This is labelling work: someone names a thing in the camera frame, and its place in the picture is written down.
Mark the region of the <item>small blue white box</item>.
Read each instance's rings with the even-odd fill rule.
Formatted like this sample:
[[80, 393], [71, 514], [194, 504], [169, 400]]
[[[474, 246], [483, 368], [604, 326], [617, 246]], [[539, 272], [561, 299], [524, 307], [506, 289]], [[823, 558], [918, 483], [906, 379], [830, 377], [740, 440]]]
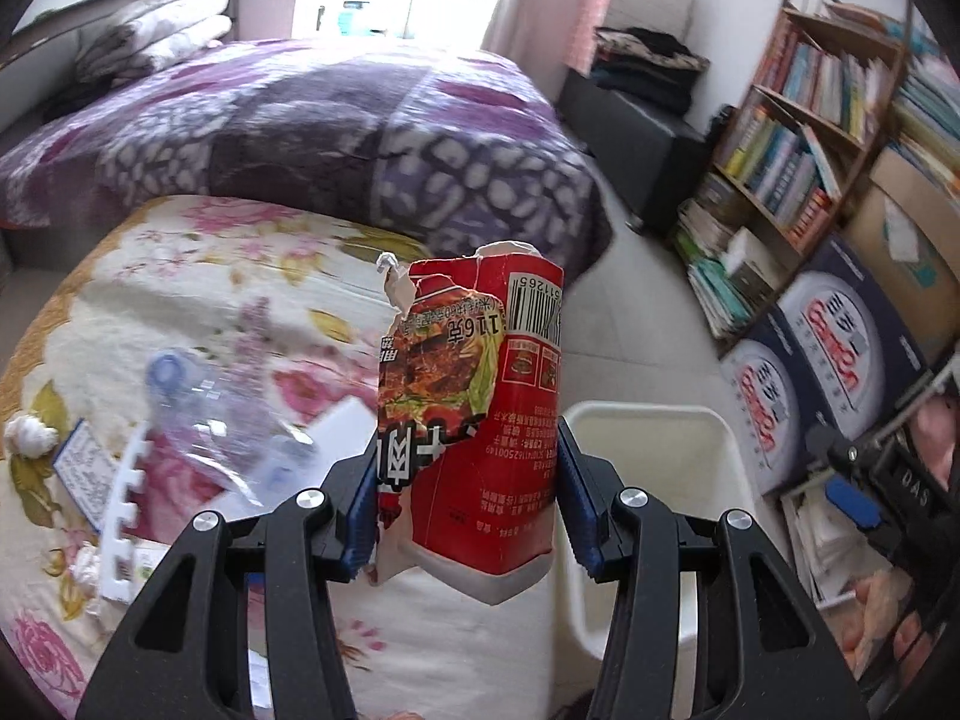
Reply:
[[53, 457], [53, 472], [71, 502], [96, 533], [103, 529], [117, 461], [98, 442], [86, 419], [80, 419]]

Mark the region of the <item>crushed clear plastic bottle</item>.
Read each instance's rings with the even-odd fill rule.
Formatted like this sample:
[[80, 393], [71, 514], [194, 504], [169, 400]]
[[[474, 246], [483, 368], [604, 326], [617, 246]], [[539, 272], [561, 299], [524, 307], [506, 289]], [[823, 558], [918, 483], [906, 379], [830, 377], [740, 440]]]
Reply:
[[251, 502], [247, 483], [283, 427], [262, 395], [187, 349], [156, 353], [145, 374], [149, 422], [176, 454], [224, 489]]

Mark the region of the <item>floral cream blanket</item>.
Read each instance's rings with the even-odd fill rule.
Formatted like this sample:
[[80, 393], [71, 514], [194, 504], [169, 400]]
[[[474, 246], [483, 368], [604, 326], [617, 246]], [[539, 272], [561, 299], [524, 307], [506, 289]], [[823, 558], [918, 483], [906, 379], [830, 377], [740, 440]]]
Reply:
[[[135, 211], [59, 284], [2, 379], [5, 416], [86, 422], [118, 457], [148, 415], [167, 348], [228, 369], [286, 421], [376, 398], [391, 309], [374, 262], [423, 250], [389, 232], [252, 200], [171, 197]], [[48, 458], [2, 458], [2, 634], [71, 717], [121, 610], [76, 577], [96, 543]], [[331, 590], [338, 646], [366, 718], [542, 718], [553, 681], [553, 585], [487, 606], [410, 569]]]

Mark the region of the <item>blue Ganten water carton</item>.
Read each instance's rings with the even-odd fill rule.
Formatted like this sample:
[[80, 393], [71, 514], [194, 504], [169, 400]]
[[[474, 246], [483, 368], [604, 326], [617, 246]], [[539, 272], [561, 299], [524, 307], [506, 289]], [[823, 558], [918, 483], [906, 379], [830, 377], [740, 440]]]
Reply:
[[929, 377], [907, 324], [836, 234], [797, 272], [778, 309], [804, 351], [833, 422], [850, 439], [895, 416]]

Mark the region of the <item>white paper box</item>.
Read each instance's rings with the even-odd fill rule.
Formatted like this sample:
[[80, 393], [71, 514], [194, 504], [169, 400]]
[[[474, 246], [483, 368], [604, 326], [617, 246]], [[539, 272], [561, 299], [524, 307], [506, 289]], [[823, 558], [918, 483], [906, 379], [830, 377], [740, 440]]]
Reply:
[[308, 427], [283, 427], [267, 442], [267, 455], [254, 468], [247, 486], [251, 502], [239, 489], [229, 488], [205, 507], [228, 522], [268, 514], [302, 489], [319, 488], [337, 461], [363, 454], [376, 429], [376, 417], [356, 397], [340, 400]]

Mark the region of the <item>white foam comb strip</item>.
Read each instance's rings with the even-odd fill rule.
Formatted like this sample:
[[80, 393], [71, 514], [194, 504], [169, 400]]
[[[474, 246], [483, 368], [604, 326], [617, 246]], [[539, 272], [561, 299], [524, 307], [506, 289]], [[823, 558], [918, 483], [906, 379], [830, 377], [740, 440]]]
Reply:
[[117, 463], [99, 532], [98, 593], [104, 600], [122, 605], [130, 605], [135, 598], [132, 580], [125, 573], [132, 569], [135, 556], [135, 546], [127, 532], [139, 523], [139, 506], [130, 495], [145, 489], [146, 473], [139, 463], [153, 449], [148, 434], [148, 422], [140, 422], [128, 439]]

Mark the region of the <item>white tissue ball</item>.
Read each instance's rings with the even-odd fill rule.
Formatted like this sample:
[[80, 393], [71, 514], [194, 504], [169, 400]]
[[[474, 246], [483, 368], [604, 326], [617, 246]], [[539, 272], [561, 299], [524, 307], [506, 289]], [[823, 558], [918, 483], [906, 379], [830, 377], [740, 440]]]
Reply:
[[59, 444], [59, 431], [37, 416], [18, 413], [3, 427], [3, 447], [28, 460], [45, 457]]

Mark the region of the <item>wooden bookshelf with books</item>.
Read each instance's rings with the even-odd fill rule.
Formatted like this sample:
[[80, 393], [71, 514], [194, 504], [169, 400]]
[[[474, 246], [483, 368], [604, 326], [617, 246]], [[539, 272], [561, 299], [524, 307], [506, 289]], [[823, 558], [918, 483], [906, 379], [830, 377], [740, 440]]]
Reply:
[[911, 7], [896, 21], [843, 0], [779, 0], [765, 50], [709, 165], [708, 176], [745, 206], [734, 254], [760, 255], [757, 265], [734, 263], [726, 277], [747, 317], [728, 319], [717, 299], [698, 294], [720, 355], [850, 214], [889, 130], [913, 37]]

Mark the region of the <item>brown cardboard box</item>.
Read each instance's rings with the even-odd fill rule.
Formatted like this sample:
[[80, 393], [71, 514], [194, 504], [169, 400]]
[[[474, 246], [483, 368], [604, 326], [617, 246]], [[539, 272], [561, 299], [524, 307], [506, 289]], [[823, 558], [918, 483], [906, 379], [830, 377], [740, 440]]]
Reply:
[[843, 238], [884, 289], [929, 362], [958, 337], [958, 210], [900, 151], [885, 148]]

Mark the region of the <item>white plastic trash bin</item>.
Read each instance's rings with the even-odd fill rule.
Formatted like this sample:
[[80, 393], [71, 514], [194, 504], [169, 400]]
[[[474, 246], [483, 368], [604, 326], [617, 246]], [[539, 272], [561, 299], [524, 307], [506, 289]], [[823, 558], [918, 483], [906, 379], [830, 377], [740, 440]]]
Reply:
[[695, 718], [734, 718], [747, 661], [758, 655], [757, 617], [743, 611], [750, 566], [736, 548], [758, 523], [742, 509], [718, 520], [677, 514], [623, 483], [612, 461], [586, 454], [564, 420], [556, 427], [555, 500], [574, 559], [617, 594], [599, 683], [587, 718], [667, 718], [680, 652], [680, 579], [698, 580]]

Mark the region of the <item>pink storage box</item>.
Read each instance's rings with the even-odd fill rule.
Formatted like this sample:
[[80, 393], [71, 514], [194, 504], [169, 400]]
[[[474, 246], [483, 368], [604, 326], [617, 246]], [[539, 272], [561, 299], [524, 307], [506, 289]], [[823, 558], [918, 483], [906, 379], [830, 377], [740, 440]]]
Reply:
[[596, 55], [597, 28], [644, 28], [685, 41], [693, 20], [693, 0], [579, 0], [565, 65], [587, 75]]

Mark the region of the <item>dark low cabinet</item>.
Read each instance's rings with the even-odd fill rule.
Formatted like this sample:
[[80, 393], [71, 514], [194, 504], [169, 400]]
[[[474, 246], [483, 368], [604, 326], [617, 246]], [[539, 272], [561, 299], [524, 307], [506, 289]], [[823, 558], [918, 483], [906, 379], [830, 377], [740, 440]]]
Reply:
[[566, 72], [556, 110], [625, 205], [635, 229], [665, 239], [706, 172], [704, 138], [682, 117]]

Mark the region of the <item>pile of folded clothes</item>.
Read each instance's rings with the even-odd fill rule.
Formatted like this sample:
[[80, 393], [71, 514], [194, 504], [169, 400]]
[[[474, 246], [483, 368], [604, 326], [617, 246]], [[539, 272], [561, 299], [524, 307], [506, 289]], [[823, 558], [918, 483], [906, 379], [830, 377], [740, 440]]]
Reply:
[[599, 88], [679, 117], [690, 110], [693, 89], [711, 65], [669, 32], [601, 26], [594, 31], [594, 41], [589, 78]]

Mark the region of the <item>red torn food carton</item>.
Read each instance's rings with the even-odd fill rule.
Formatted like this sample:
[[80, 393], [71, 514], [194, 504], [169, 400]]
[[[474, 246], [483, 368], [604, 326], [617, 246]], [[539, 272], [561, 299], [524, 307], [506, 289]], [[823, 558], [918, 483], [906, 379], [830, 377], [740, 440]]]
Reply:
[[373, 582], [418, 567], [485, 605], [553, 562], [565, 273], [525, 242], [400, 265], [379, 345]]

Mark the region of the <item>folded pillows stack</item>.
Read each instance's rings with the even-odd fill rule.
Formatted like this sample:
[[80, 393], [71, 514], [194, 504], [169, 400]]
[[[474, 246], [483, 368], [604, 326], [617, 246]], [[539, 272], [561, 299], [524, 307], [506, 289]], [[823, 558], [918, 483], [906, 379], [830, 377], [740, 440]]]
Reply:
[[135, 0], [106, 18], [93, 41], [80, 49], [75, 60], [76, 78], [93, 80], [103, 67], [124, 60], [148, 46], [223, 16], [229, 0]]

